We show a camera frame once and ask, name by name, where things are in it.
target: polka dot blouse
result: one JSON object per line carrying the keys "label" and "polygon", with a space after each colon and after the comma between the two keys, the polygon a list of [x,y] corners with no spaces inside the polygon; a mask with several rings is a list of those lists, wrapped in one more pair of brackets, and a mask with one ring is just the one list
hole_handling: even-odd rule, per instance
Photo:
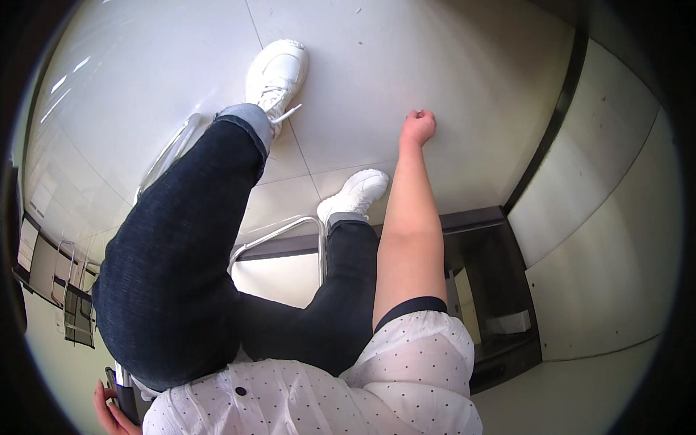
{"label": "polka dot blouse", "polygon": [[458,319],[419,311],[377,331],[339,378],[298,361],[233,363],[153,402],[152,434],[478,435],[474,346]]}

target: shoelace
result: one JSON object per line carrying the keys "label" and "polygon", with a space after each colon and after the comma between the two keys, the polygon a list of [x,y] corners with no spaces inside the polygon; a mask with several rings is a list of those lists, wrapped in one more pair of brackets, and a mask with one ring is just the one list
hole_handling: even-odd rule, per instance
{"label": "shoelace", "polygon": [[370,220],[369,216],[365,213],[367,213],[367,209],[370,208],[371,205],[372,203],[369,203],[366,199],[361,199],[355,205],[355,209],[357,212],[362,214],[365,217],[365,219]]}
{"label": "shoelace", "polygon": [[266,105],[266,103],[270,104],[269,108],[266,109],[265,112],[271,124],[279,124],[283,122],[284,119],[289,118],[290,115],[295,113],[295,111],[302,106],[302,104],[298,104],[289,111],[281,113],[278,103],[282,100],[286,93],[287,84],[282,84],[282,86],[269,84],[266,85],[266,88],[261,91],[261,100],[259,101],[259,106],[263,107]]}

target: black strap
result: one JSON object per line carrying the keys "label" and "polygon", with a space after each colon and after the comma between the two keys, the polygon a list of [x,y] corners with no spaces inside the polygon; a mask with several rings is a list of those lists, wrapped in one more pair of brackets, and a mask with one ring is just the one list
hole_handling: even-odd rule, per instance
{"label": "black strap", "polygon": [[435,296],[420,296],[401,302],[382,317],[382,320],[379,321],[377,327],[374,329],[374,333],[377,333],[382,326],[397,317],[415,313],[416,311],[439,311],[440,313],[446,313],[447,304],[442,299],[436,298]]}

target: leg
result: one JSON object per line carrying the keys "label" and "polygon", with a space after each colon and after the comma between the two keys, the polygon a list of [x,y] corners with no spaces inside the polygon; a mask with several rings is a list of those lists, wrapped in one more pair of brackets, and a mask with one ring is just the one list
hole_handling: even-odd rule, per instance
{"label": "leg", "polygon": [[[382,196],[387,180],[382,172],[362,171],[319,206],[317,213],[329,227],[326,280],[296,319],[278,324],[261,340],[244,342],[252,359],[294,359],[334,376],[355,363],[372,337],[377,279],[379,240],[364,214]],[[351,197],[350,191],[358,195]]]}
{"label": "leg", "polygon": [[262,50],[246,82],[252,104],[225,109],[106,248],[93,290],[97,324],[114,358],[152,389],[220,370],[239,349],[230,251],[307,63],[294,41]]}

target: dark blue jeans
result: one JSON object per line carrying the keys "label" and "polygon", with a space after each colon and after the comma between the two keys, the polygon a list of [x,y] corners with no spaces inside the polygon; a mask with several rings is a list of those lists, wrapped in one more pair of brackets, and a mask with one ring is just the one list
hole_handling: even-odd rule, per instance
{"label": "dark blue jeans", "polygon": [[240,343],[255,361],[294,359],[338,376],[372,337],[378,239],[365,222],[329,228],[328,274],[307,308],[235,289],[230,252],[266,157],[249,123],[219,116],[106,247],[93,286],[97,327],[154,390],[223,369]]}

